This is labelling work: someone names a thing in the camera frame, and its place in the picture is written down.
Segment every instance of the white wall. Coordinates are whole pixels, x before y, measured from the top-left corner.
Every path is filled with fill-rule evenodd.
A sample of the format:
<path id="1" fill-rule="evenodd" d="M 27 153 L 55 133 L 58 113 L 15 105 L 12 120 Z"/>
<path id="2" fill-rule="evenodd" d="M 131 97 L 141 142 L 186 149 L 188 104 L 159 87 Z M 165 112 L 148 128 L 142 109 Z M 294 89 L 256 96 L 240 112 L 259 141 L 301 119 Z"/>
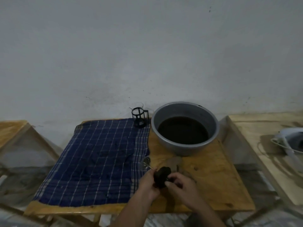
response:
<path id="1" fill-rule="evenodd" d="M 190 101 L 303 109 L 303 0 L 0 0 L 0 119 L 64 147 L 83 120 Z"/>

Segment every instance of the blue checkered cloth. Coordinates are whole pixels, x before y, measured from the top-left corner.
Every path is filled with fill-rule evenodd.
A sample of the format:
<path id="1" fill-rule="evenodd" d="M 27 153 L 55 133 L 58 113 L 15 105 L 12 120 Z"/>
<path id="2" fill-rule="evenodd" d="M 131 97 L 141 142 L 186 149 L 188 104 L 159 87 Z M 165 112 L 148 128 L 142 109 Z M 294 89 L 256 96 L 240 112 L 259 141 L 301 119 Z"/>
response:
<path id="1" fill-rule="evenodd" d="M 149 129 L 135 128 L 132 119 L 78 125 L 34 200 L 74 207 L 128 202 L 144 175 Z"/>

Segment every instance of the floor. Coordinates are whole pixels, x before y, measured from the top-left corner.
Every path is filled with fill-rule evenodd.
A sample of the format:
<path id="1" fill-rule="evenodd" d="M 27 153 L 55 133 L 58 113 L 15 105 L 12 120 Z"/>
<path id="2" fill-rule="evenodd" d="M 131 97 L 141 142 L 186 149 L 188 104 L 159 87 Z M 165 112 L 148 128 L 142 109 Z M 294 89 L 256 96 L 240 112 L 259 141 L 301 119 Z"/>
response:
<path id="1" fill-rule="evenodd" d="M 238 167 L 237 168 L 239 175 L 241 176 L 244 184 L 246 185 L 252 199 L 255 202 L 257 209 L 272 204 L 278 199 L 278 196 L 275 194 L 273 187 L 264 177 L 261 171 L 255 170 L 251 167 Z M 30 188 L 32 187 L 34 191 L 37 183 L 40 183 L 41 177 L 45 173 L 37 173 L 36 180 L 27 180 L 26 176 L 21 177 L 21 181 L 19 183 L 14 183 L 13 179 L 9 182 L 2 183 L 0 185 L 0 192 L 6 191 L 2 193 L 2 197 L 0 200 L 10 202 L 14 207 L 18 207 L 19 209 L 25 209 L 26 203 L 28 203 L 34 192 L 29 193 L 25 196 L 24 199 L 16 198 L 9 195 L 7 193 L 6 187 L 8 183 L 10 185 L 14 184 L 15 187 L 13 190 L 20 190 L 20 188 Z M 231 219 L 227 221 L 228 226 L 234 226 L 240 223 L 242 220 L 250 216 L 252 212 L 241 212 L 235 214 Z M 264 226 L 264 227 L 299 227 L 303 226 L 302 214 L 297 212 L 292 212 L 285 207 L 279 207 L 274 211 L 268 213 L 263 216 L 259 220 L 256 220 L 252 223 L 245 225 L 245 227 L 255 227 L 255 226 Z M 92 215 L 87 215 L 86 218 L 92 220 Z M 100 226 L 108 226 L 112 220 L 115 219 L 114 215 L 102 215 L 100 220 Z M 24 221 L 22 217 L 17 217 L 16 215 L 11 215 L 6 212 L 0 212 L 0 226 L 40 226 L 36 225 L 30 221 Z M 76 226 L 71 222 L 65 220 L 58 220 L 52 227 L 71 227 Z M 189 227 L 189 226 L 199 226 L 199 221 L 195 215 L 188 214 L 149 214 L 148 218 L 145 222 L 145 227 L 162 227 L 162 226 L 176 226 L 176 227 Z"/>

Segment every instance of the hand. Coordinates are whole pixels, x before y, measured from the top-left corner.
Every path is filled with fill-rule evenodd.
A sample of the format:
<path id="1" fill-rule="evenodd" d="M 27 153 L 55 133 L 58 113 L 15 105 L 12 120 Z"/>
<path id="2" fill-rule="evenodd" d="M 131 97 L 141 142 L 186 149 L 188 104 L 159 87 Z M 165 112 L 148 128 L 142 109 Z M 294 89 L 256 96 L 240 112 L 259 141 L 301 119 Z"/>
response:
<path id="1" fill-rule="evenodd" d="M 170 174 L 168 178 L 175 179 L 174 183 L 165 182 L 169 191 L 175 194 L 189 209 L 198 212 L 204 200 L 199 194 L 196 183 L 178 172 Z"/>
<path id="2" fill-rule="evenodd" d="M 151 202 L 155 200 L 160 194 L 160 190 L 153 186 L 154 173 L 156 170 L 157 168 L 147 171 L 145 175 L 140 179 L 138 188 L 138 191 L 144 193 Z"/>

